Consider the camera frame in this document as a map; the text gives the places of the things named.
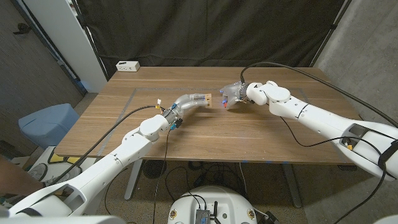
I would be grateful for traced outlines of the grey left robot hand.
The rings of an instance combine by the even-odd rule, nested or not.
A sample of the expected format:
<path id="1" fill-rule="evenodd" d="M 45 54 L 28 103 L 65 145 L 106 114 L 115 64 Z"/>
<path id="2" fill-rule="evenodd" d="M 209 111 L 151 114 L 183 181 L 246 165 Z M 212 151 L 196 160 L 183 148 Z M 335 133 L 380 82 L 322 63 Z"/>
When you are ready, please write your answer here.
<path id="1" fill-rule="evenodd" d="M 179 118 L 183 118 L 184 112 L 197 106 L 210 106 L 210 100 L 202 93 L 185 94 L 180 96 L 172 106 L 164 112 L 163 117 L 169 124 L 172 124 Z"/>

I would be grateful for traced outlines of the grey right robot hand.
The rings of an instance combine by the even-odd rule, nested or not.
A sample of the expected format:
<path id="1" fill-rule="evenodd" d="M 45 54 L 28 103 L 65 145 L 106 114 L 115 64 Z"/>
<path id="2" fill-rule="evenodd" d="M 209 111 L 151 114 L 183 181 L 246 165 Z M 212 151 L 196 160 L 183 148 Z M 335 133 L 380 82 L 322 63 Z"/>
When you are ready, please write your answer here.
<path id="1" fill-rule="evenodd" d="M 237 102 L 242 102 L 247 98 L 246 90 L 248 84 L 236 82 L 234 84 L 226 85 L 221 90 L 222 104 L 229 110 Z"/>

